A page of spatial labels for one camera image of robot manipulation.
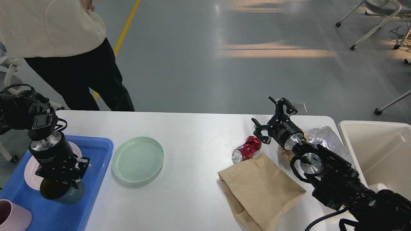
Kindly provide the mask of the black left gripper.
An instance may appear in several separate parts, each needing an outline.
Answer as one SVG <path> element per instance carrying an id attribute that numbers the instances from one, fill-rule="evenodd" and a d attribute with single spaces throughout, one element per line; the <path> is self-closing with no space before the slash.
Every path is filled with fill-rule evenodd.
<path id="1" fill-rule="evenodd" d="M 44 140 L 32 141 L 29 151 L 40 164 L 35 175 L 52 183 L 73 182 L 75 189 L 79 189 L 79 183 L 88 169 L 90 158 L 76 157 L 62 132 L 53 132 Z"/>

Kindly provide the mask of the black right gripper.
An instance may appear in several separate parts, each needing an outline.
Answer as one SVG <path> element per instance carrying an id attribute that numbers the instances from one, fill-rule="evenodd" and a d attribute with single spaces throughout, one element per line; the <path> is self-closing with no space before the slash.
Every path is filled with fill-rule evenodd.
<path id="1" fill-rule="evenodd" d="M 275 104 L 275 113 L 266 125 L 252 118 L 255 128 L 253 134 L 261 143 L 270 144 L 273 138 L 281 148 L 291 150 L 297 143 L 304 141 L 303 131 L 290 120 L 290 116 L 297 114 L 298 110 L 286 98 L 268 98 Z M 267 131 L 269 136 L 264 136 L 263 131 Z"/>

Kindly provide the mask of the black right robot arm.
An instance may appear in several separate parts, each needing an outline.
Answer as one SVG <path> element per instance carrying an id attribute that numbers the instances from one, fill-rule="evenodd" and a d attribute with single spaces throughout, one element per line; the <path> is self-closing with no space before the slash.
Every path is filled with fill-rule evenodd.
<path id="1" fill-rule="evenodd" d="M 359 172 L 351 163 L 320 144 L 307 141 L 303 131 L 290 116 L 297 109 L 286 98 L 274 99 L 275 113 L 266 125 L 252 118 L 254 136 L 262 143 L 274 139 L 281 148 L 291 150 L 294 156 L 290 167 L 302 182 L 314 187 L 312 196 L 324 206 L 335 210 L 310 223 L 310 230 L 317 223 L 350 212 L 355 220 L 340 219 L 339 229 L 351 226 L 355 231 L 409 231 L 411 229 L 410 201 L 391 190 L 377 193 L 368 189 L 359 179 Z"/>

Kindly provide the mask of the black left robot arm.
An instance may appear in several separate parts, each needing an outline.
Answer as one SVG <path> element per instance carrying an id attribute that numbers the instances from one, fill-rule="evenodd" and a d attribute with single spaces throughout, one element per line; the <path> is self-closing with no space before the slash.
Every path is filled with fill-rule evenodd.
<path id="1" fill-rule="evenodd" d="M 57 117 L 48 98 L 33 87 L 16 95 L 1 91 L 1 134 L 9 130 L 27 130 L 31 139 L 29 151 L 39 167 L 36 174 L 54 183 L 79 183 L 87 171 L 90 158 L 78 157 L 68 142 L 63 130 L 67 123 Z"/>

